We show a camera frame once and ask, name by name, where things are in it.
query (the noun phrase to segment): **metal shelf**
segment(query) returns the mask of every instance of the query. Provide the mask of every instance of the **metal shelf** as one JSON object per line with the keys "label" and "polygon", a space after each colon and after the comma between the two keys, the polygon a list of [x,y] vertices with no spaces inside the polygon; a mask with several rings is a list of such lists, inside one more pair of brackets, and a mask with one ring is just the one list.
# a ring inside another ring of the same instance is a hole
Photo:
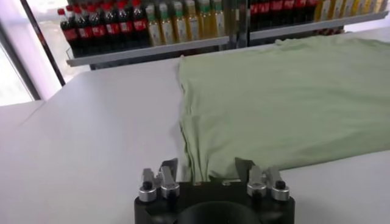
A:
{"label": "metal shelf", "polygon": [[68,65],[70,65],[70,67],[75,67],[75,66],[98,64],[98,63],[104,63],[104,62],[110,62],[110,61],[116,61],[122,59],[164,54],[169,52],[185,51],[185,50],[197,49],[202,47],[219,46],[219,45],[227,44],[228,42],[229,42],[229,37],[218,37],[218,38],[211,38],[207,40],[198,40],[198,41],[170,44],[170,45],[164,45],[158,47],[148,47],[142,49],[114,52],[114,53],[101,54],[101,55],[93,55],[93,56],[80,57],[80,58],[74,58],[73,55],[71,55],[69,56],[70,59],[67,60],[66,62]]}
{"label": "metal shelf", "polygon": [[379,13],[373,13],[367,15],[328,20],[328,21],[323,21],[318,23],[308,23],[308,24],[302,24],[296,26],[280,27],[276,29],[261,30],[261,31],[251,32],[250,39],[257,40],[257,39],[263,39],[269,37],[278,37],[278,36],[289,35],[294,33],[328,29],[328,28],[345,26],[354,23],[362,23],[362,22],[367,22],[372,20],[378,20],[386,17],[388,13],[389,13],[388,11],[385,11],[385,12],[379,12]]}

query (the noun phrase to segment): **soda bottle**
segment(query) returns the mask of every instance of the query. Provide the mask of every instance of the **soda bottle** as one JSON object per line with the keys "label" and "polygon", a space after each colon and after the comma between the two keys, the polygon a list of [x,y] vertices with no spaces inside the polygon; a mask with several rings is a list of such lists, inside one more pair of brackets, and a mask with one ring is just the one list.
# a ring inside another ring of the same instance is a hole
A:
{"label": "soda bottle", "polygon": [[148,29],[149,29],[149,36],[151,37],[151,44],[153,46],[159,46],[162,45],[162,38],[161,38],[161,31],[160,26],[158,25],[159,22],[156,20],[155,13],[154,13],[154,5],[149,4],[146,7],[146,15],[148,22]]}
{"label": "soda bottle", "polygon": [[60,16],[60,27],[65,36],[65,39],[71,46],[74,55],[79,53],[79,36],[77,34],[74,24],[65,16],[65,11],[63,9],[57,10],[58,15]]}
{"label": "soda bottle", "polygon": [[134,31],[133,21],[129,11],[125,9],[126,2],[118,2],[119,26],[126,44],[126,47],[134,48],[138,46],[137,36]]}
{"label": "soda bottle", "polygon": [[74,8],[75,24],[80,35],[80,48],[83,54],[94,52],[94,36],[88,18],[82,16],[79,7]]}
{"label": "soda bottle", "polygon": [[88,12],[90,14],[90,24],[95,39],[96,51],[107,52],[111,50],[103,18],[98,14],[94,5],[88,6]]}
{"label": "soda bottle", "polygon": [[283,11],[282,11],[283,24],[292,24],[294,23],[294,0],[284,0],[283,1]]}
{"label": "soda bottle", "polygon": [[258,30],[259,18],[258,18],[258,0],[250,0],[250,31]]}
{"label": "soda bottle", "polygon": [[306,20],[306,0],[296,0],[294,6],[294,23],[304,23]]}
{"label": "soda bottle", "polygon": [[272,0],[271,1],[271,26],[280,26],[282,25],[282,8],[283,0]]}
{"label": "soda bottle", "polygon": [[107,33],[110,37],[113,49],[120,50],[123,48],[121,28],[119,26],[118,15],[112,10],[110,3],[103,4],[104,21]]}
{"label": "soda bottle", "polygon": [[306,22],[314,21],[314,13],[316,11],[317,4],[318,4],[318,0],[307,0],[306,7],[305,7]]}
{"label": "soda bottle", "polygon": [[140,0],[133,0],[133,19],[138,42],[141,46],[150,46],[147,19],[144,10],[141,8]]}
{"label": "soda bottle", "polygon": [[270,0],[259,0],[257,5],[259,29],[266,29],[271,26],[270,4]]}

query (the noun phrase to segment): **juice bottle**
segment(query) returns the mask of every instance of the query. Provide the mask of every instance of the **juice bottle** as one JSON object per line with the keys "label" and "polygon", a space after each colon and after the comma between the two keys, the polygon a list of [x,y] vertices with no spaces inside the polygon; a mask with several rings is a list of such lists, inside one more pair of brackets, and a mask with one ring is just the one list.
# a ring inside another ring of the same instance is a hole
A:
{"label": "juice bottle", "polygon": [[163,31],[163,38],[166,44],[175,43],[173,36],[173,26],[172,21],[168,17],[168,7],[165,3],[160,4],[160,14],[161,14],[161,29]]}
{"label": "juice bottle", "polygon": [[152,46],[162,45],[163,42],[161,38],[160,26],[158,25],[158,21],[155,18],[153,4],[149,4],[146,7],[146,16],[147,20],[149,21],[147,24],[147,29],[149,31]]}
{"label": "juice bottle", "polygon": [[175,8],[175,35],[178,43],[187,41],[187,27],[183,16],[183,5],[181,2],[174,3]]}
{"label": "juice bottle", "polygon": [[221,0],[214,0],[214,26],[217,37],[225,36],[225,15],[222,11]]}
{"label": "juice bottle", "polygon": [[188,39],[199,40],[200,39],[200,28],[199,28],[199,17],[196,15],[195,2],[194,0],[187,0],[188,16],[186,18],[187,27],[189,27]]}
{"label": "juice bottle", "polygon": [[199,16],[203,38],[213,37],[213,20],[211,18],[209,0],[200,0]]}
{"label": "juice bottle", "polygon": [[364,0],[354,0],[352,5],[352,16],[361,15],[363,13]]}

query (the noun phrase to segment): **table surface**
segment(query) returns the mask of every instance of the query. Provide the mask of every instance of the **table surface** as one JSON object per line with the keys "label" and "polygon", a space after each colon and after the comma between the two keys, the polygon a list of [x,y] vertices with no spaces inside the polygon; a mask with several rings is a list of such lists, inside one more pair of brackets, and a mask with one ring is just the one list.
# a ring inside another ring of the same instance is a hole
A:
{"label": "table surface", "polygon": [[[390,41],[390,29],[352,36]],[[134,223],[142,169],[183,153],[178,63],[86,72],[40,107],[0,147],[0,223]],[[389,158],[283,171],[296,223],[388,222]]]}
{"label": "table surface", "polygon": [[43,100],[18,103],[0,107],[0,144],[26,121],[40,106]]}

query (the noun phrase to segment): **bottle label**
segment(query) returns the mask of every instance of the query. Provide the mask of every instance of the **bottle label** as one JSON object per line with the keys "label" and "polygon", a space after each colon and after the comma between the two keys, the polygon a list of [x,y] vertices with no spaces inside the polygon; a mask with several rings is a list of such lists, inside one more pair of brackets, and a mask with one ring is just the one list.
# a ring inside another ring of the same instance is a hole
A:
{"label": "bottle label", "polygon": [[324,3],[322,3],[321,21],[327,20],[329,7],[330,7],[330,0],[325,0]]}
{"label": "bottle label", "polygon": [[166,44],[173,44],[173,31],[170,23],[163,23],[163,34]]}
{"label": "bottle label", "polygon": [[225,35],[225,18],[224,14],[216,15],[217,21],[217,36],[223,37]]}
{"label": "bottle label", "polygon": [[105,35],[104,25],[92,27],[92,32],[93,32],[93,35],[96,36],[96,37],[104,36]]}
{"label": "bottle label", "polygon": [[272,1],[271,2],[271,10],[279,11],[283,8],[283,1]]}
{"label": "bottle label", "polygon": [[121,28],[119,27],[118,23],[106,24],[106,26],[107,26],[107,32],[111,35],[118,34],[121,32]]}
{"label": "bottle label", "polygon": [[257,4],[257,9],[258,9],[257,11],[259,13],[267,13],[267,12],[269,12],[269,2]]}
{"label": "bottle label", "polygon": [[63,31],[63,34],[64,34],[66,40],[74,40],[74,39],[77,39],[76,29],[64,30],[64,31]]}
{"label": "bottle label", "polygon": [[185,29],[185,22],[184,20],[180,20],[177,22],[177,35],[178,35],[178,41],[179,42],[185,42],[187,40],[187,32]]}
{"label": "bottle label", "polygon": [[196,18],[190,19],[191,40],[199,40],[199,21]]}
{"label": "bottle label", "polygon": [[92,28],[85,27],[85,28],[79,28],[79,33],[81,38],[91,38],[93,37]]}
{"label": "bottle label", "polygon": [[285,0],[283,2],[283,9],[292,9],[294,7],[294,0]]}
{"label": "bottle label", "polygon": [[303,8],[303,7],[305,7],[305,5],[306,5],[306,0],[297,0],[295,2],[296,8]]}
{"label": "bottle label", "polygon": [[158,30],[158,25],[153,24],[149,26],[149,33],[151,35],[151,40],[153,46],[161,45],[160,31]]}
{"label": "bottle label", "polygon": [[139,19],[134,21],[134,29],[136,31],[143,31],[146,30],[146,19]]}
{"label": "bottle label", "polygon": [[122,33],[131,33],[133,31],[132,22],[120,23],[119,26],[121,27]]}

